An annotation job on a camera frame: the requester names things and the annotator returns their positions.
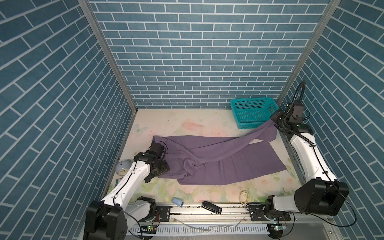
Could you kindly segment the purple trousers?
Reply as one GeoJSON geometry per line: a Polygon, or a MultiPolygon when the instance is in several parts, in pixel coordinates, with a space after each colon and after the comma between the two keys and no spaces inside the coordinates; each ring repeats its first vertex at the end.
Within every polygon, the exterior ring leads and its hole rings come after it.
{"type": "Polygon", "coordinates": [[[166,145],[170,170],[160,177],[180,185],[229,185],[286,170],[271,142],[277,128],[269,120],[242,137],[154,136],[166,145]]]}

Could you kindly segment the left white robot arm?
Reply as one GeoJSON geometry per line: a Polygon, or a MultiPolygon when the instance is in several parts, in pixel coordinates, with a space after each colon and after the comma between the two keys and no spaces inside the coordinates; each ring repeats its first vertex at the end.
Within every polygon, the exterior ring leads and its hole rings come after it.
{"type": "Polygon", "coordinates": [[[140,220],[152,220],[157,215],[156,200],[140,197],[127,208],[142,182],[170,170],[164,157],[139,153],[122,181],[101,201],[93,201],[86,210],[84,240],[123,240],[140,220]]]}

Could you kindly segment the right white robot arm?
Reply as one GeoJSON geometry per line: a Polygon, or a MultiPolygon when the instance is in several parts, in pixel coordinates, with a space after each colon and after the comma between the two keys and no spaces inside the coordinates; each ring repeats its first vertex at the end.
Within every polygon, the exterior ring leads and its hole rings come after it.
{"type": "Polygon", "coordinates": [[[337,215],[350,190],[327,166],[311,127],[302,124],[300,117],[282,110],[277,110],[271,120],[287,136],[304,170],[305,183],[292,196],[269,196],[264,206],[265,216],[274,220],[288,212],[337,215]]]}

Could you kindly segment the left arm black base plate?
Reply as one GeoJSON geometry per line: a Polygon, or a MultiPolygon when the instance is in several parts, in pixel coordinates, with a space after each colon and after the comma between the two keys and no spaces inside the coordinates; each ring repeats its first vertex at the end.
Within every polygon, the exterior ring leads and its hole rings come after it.
{"type": "Polygon", "coordinates": [[[156,206],[154,216],[150,218],[150,222],[169,222],[171,214],[171,206],[156,206]]]}

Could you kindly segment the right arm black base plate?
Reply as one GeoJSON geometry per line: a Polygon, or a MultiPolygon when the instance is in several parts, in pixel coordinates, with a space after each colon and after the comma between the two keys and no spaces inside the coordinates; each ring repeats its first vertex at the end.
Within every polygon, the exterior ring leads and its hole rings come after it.
{"type": "Polygon", "coordinates": [[[272,207],[267,207],[264,204],[247,204],[245,206],[246,210],[249,212],[252,222],[262,222],[262,221],[290,221],[291,216],[288,212],[277,211],[272,207]]]}

